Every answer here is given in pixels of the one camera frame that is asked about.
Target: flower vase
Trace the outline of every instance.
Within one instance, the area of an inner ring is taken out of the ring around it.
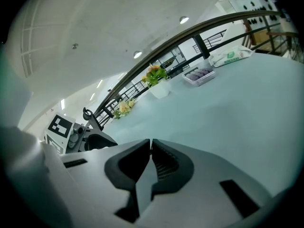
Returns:
[[[158,99],[164,98],[169,94],[167,82],[162,79],[157,85],[150,88],[151,93]]]

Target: table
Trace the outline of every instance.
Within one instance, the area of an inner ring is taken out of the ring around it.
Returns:
[[[302,165],[304,65],[255,53],[215,71],[200,87],[176,76],[167,97],[149,92],[104,132],[119,144],[158,138],[217,154],[274,196]]]

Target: plastic container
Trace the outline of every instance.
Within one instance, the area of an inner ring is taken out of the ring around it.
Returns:
[[[196,69],[208,69],[208,70],[211,70],[210,73],[208,73],[207,75],[193,81],[189,78],[186,77],[187,74],[190,74],[191,72],[195,71]],[[194,85],[194,86],[200,86],[200,85],[203,85],[204,83],[210,81],[211,79],[213,79],[214,77],[216,76],[216,73],[215,71],[213,70],[213,68],[211,67],[203,67],[203,68],[198,68],[198,67],[195,67],[194,69],[192,69],[191,71],[185,73],[182,75],[182,77],[188,81],[190,84]]]

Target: flower bouquet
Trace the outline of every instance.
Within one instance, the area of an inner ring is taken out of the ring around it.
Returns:
[[[166,80],[168,79],[166,70],[161,68],[159,65],[152,66],[150,64],[147,74],[142,77],[142,81],[147,82],[148,87],[150,88],[157,85],[161,78],[165,78]]]
[[[130,99],[128,101],[120,101],[118,103],[118,108],[113,112],[115,119],[119,119],[122,116],[126,116],[131,111],[131,108],[135,105],[135,99]]]

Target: ceiling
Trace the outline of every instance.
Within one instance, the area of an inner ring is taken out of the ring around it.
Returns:
[[[28,0],[6,43],[8,60],[34,92],[20,128],[60,99],[130,70],[155,45],[196,24],[217,1]],[[184,15],[190,20],[181,25]],[[138,59],[136,50],[143,52]]]

